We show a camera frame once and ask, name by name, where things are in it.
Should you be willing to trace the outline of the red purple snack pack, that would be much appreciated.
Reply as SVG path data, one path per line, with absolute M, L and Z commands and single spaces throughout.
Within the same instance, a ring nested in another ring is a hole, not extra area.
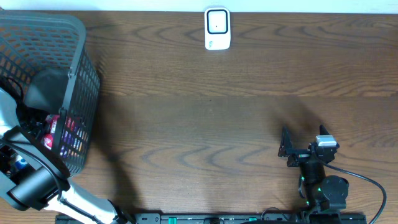
M 57 121 L 59 119 L 59 115 L 51 114 L 48 115 L 45 119 L 45 132 L 42 138 L 42 143 L 47 149 L 52 149 L 55 131 L 57 127 Z

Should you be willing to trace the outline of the blue Oreo cookie pack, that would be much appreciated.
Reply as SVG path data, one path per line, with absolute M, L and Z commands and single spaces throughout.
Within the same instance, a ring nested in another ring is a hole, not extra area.
M 14 166 L 17 170 L 22 170 L 28 165 L 28 162 L 20 155 L 15 157 Z

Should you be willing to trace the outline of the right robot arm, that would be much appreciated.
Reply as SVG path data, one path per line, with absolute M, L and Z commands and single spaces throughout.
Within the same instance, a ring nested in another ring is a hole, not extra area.
M 306 149 L 295 148 L 288 129 L 282 128 L 278 156 L 287 158 L 288 167 L 300 168 L 298 192 L 307 202 L 307 208 L 292 215 L 290 221 L 341 223 L 340 211 L 346 208 L 349 183 L 342 177 L 325 173 L 325 166 L 335 159 L 339 147 L 322 125 L 319 135 Z

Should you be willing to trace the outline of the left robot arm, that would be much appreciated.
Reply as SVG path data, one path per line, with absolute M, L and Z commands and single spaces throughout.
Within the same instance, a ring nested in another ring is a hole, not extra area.
M 82 223 L 135 223 L 112 201 L 73 181 L 86 161 L 97 98 L 91 90 L 66 91 L 50 149 L 40 138 L 48 112 L 26 106 L 13 87 L 1 89 L 1 198 L 18 210 L 53 210 Z

